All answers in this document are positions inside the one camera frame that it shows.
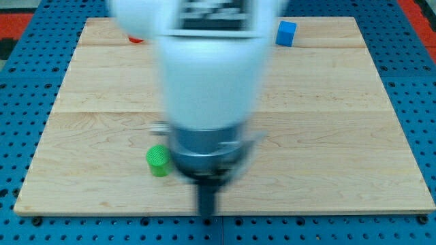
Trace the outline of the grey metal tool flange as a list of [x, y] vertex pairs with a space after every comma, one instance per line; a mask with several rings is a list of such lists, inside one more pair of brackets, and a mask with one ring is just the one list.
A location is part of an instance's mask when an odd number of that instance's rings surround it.
[[224, 129], [187, 130], [168, 122], [149, 126], [153, 135], [167, 137], [177, 170], [196, 184], [225, 185], [244, 173], [265, 131], [247, 132], [245, 124]]

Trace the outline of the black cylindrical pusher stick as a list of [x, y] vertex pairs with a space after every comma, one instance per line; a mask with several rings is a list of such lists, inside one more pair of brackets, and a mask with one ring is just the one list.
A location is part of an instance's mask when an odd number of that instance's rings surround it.
[[198, 212], [200, 216], [210, 217], [216, 210], [217, 185], [199, 184], [197, 185]]

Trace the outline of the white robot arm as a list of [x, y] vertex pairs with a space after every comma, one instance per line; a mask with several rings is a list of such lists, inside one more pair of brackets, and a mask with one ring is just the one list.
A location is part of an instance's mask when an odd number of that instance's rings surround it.
[[197, 209], [215, 213], [216, 194], [244, 166], [263, 132], [250, 132], [273, 31], [284, 1], [120, 1], [108, 11], [126, 34], [155, 45], [177, 170], [197, 187]]

